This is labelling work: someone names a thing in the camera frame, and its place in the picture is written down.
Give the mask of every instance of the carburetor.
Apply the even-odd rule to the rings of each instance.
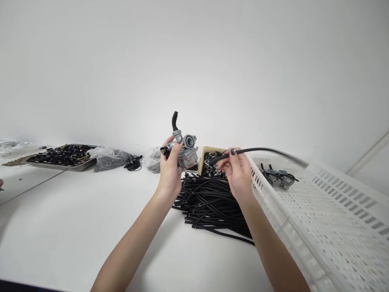
[[[192,166],[197,164],[197,150],[198,147],[195,147],[196,143],[196,136],[193,135],[185,135],[182,137],[181,130],[177,128],[177,116],[178,112],[174,112],[173,118],[171,119],[171,125],[173,127],[173,135],[175,136],[175,139],[182,140],[183,146],[182,149],[180,150],[180,153],[178,155],[178,160],[177,160],[177,167],[178,167],[178,172],[182,172],[188,168],[191,168]],[[165,155],[166,158],[169,157],[170,151],[172,147],[174,146],[176,142],[170,142],[168,145],[165,147],[161,147],[161,154]]]

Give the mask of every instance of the clear plastic bag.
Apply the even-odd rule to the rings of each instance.
[[[40,145],[35,142],[6,142],[0,143],[0,157],[16,158],[37,151]]]
[[[152,173],[161,172],[161,150],[160,146],[154,147],[147,151],[147,154],[143,156],[143,164],[148,171]]]
[[[88,150],[88,154],[91,158],[97,159],[96,167],[93,172],[101,172],[123,166],[130,157],[130,154],[125,151],[101,146]]]

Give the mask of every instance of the bent black tube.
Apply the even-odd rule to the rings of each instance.
[[[171,118],[171,125],[173,126],[173,131],[178,130],[177,125],[176,125],[177,117],[178,117],[178,112],[174,112],[173,117]]]

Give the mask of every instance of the white wall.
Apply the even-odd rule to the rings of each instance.
[[[353,178],[389,196],[389,144],[370,159]]]
[[[389,128],[388,28],[388,1],[1,1],[0,134],[141,153],[177,110],[347,171]]]

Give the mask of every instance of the pile of black hoses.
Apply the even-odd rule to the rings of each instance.
[[[204,229],[254,245],[249,240],[252,236],[242,211],[225,179],[186,173],[181,180],[181,192],[172,208],[186,215],[185,223],[192,224],[195,229]],[[219,231],[222,229],[232,230],[246,238]]]

